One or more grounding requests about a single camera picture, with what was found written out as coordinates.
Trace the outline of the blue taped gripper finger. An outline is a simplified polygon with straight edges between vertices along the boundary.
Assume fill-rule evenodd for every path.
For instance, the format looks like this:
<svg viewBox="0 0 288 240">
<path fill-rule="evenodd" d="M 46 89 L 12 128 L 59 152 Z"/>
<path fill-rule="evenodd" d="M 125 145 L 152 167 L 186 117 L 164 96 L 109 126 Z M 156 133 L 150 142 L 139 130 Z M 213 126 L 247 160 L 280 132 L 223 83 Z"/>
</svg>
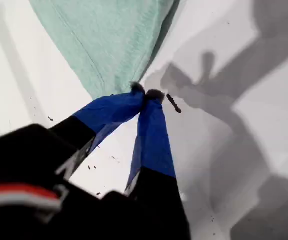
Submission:
<svg viewBox="0 0 288 240">
<path fill-rule="evenodd" d="M 153 239 L 191 238 L 177 185 L 162 109 L 164 94 L 147 91 L 137 123 L 126 192 L 141 210 L 141 225 Z"/>
<path fill-rule="evenodd" d="M 144 105 L 145 90 L 137 82 L 130 92 L 97 98 L 50 130 L 78 150 L 94 149 L 121 124 L 134 118 Z"/>
</svg>

